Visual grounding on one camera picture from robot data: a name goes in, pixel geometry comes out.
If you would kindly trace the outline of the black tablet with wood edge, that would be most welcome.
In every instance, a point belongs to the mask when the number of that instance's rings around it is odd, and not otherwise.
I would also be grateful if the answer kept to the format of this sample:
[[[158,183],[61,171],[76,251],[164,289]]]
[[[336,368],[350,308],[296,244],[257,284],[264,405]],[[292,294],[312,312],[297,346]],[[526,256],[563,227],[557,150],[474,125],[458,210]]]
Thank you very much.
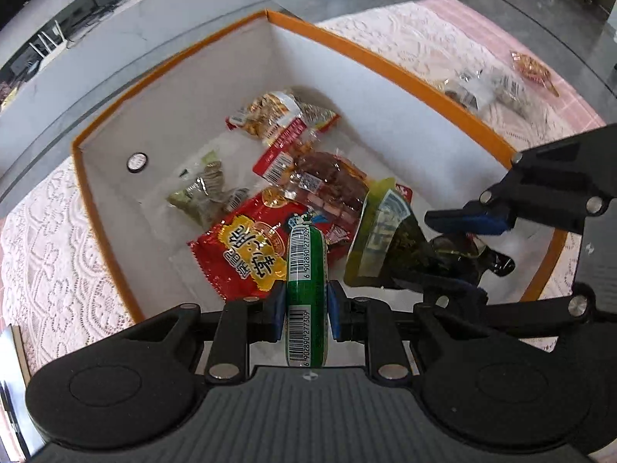
[[[1,333],[1,409],[8,415],[18,446],[27,458],[44,446],[26,407],[25,393],[30,379],[21,330],[7,325]]]

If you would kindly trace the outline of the green seed snack packet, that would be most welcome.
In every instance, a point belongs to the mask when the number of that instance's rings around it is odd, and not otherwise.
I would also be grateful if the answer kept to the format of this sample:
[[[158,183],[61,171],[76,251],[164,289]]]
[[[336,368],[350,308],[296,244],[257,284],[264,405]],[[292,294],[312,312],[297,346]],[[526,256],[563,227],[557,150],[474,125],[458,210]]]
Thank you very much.
[[[215,150],[192,162],[179,174],[178,187],[167,195],[166,202],[208,230],[249,197],[249,188],[225,183],[223,162]]]

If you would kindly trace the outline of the orange cardboard box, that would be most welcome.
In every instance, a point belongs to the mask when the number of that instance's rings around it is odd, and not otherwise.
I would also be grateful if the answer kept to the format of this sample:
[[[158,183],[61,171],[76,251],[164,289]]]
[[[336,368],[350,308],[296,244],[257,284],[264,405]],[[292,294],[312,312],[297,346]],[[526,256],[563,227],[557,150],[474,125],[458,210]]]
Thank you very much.
[[[278,88],[336,111],[318,149],[409,186],[417,216],[476,199],[510,168],[502,136],[396,63],[280,13],[243,19],[159,65],[73,144],[92,228],[134,320],[182,303],[222,308],[188,248],[198,227],[165,198],[209,150],[228,185],[260,189],[252,168],[263,146],[225,120]]]

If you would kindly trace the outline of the dark green snack pouch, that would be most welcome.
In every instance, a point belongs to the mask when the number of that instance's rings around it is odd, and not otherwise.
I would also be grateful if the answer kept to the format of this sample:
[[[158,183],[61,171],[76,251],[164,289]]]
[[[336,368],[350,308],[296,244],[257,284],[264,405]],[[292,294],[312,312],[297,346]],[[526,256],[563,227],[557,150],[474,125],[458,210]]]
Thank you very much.
[[[503,278],[514,260],[467,233],[429,240],[392,178],[369,187],[347,254],[344,283],[417,293],[476,289],[486,272]]]

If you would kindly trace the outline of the white wifi router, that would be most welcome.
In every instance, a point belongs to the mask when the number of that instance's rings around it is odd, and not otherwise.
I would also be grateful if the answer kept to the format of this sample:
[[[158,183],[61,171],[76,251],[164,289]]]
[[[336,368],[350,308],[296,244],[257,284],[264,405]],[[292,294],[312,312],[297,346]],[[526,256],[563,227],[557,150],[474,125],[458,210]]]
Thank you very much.
[[[58,20],[50,21],[28,41],[28,46],[42,60],[50,59],[53,54],[60,52],[66,45],[67,40]]]

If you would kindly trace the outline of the green sausage stick packet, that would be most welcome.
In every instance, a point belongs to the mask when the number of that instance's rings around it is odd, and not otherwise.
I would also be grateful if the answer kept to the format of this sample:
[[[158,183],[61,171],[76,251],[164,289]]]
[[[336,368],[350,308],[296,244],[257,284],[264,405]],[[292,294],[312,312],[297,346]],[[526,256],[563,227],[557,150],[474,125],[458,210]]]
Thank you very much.
[[[320,368],[327,357],[327,262],[322,232],[298,224],[288,238],[285,353],[290,367]]]

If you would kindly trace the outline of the clear packet brown cake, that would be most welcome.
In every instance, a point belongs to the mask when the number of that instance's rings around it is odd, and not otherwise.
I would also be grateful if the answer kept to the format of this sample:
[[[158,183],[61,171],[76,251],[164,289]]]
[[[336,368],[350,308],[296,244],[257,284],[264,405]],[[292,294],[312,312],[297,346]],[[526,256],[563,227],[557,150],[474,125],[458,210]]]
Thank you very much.
[[[447,78],[442,81],[436,81],[435,87],[465,110],[473,113],[478,113],[480,111],[480,103],[477,95],[467,88],[464,81],[460,83],[460,81],[456,81],[454,78]]]

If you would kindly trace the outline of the peanut snack packet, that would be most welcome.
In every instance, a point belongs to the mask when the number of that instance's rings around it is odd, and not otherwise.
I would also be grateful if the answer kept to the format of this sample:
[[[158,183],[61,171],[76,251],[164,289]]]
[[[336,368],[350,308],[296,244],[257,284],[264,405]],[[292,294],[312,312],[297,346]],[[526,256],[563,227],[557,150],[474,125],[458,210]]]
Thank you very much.
[[[301,121],[310,137],[326,132],[340,118],[333,110],[306,103],[290,90],[270,91],[226,118],[230,131],[241,130],[270,147],[294,121]]]

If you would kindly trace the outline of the clear white snack bag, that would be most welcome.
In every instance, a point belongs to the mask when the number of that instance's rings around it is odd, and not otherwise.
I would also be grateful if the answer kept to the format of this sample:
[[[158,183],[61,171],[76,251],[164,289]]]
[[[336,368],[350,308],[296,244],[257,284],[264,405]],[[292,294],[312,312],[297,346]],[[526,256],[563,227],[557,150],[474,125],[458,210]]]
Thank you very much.
[[[457,79],[462,88],[462,105],[474,114],[484,114],[494,103],[501,103],[523,118],[529,118],[533,111],[533,103],[523,85],[500,68],[463,70]]]

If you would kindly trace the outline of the dried meat snack packet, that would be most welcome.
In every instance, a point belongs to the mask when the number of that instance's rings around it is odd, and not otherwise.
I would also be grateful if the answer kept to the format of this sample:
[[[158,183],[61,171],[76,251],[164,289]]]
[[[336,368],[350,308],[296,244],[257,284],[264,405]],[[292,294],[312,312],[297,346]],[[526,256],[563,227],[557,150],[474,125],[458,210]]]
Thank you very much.
[[[316,133],[288,127],[253,165],[254,174],[287,199],[313,208],[345,228],[357,226],[370,180],[346,158],[315,149]]]

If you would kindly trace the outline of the orange nut snack packet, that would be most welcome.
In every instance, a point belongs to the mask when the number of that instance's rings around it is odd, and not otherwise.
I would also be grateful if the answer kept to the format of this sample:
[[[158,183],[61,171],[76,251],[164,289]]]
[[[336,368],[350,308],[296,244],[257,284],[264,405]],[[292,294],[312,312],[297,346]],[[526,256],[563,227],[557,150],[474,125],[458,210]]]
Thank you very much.
[[[555,97],[560,96],[552,81],[551,71],[540,61],[528,54],[512,51],[510,53],[514,70],[523,78],[544,87]]]

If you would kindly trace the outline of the red snack packet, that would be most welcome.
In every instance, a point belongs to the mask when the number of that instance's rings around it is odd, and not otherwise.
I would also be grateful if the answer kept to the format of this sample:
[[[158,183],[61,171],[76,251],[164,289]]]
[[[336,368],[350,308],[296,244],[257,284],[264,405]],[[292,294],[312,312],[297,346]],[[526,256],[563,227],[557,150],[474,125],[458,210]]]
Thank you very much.
[[[348,230],[316,210],[286,199],[274,186],[246,199],[190,242],[189,249],[223,300],[264,298],[276,281],[287,277],[288,237],[301,220],[323,234],[330,264],[347,253]]]

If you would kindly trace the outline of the pink checked table cover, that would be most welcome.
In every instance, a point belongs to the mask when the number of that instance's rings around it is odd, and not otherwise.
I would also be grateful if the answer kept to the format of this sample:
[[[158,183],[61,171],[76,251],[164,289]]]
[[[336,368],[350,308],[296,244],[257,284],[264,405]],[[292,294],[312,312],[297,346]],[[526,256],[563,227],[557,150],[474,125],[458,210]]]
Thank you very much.
[[[596,13],[576,2],[556,0],[423,0],[469,38],[509,64],[526,53],[550,71],[557,89],[527,86],[572,128],[616,121],[616,44]]]

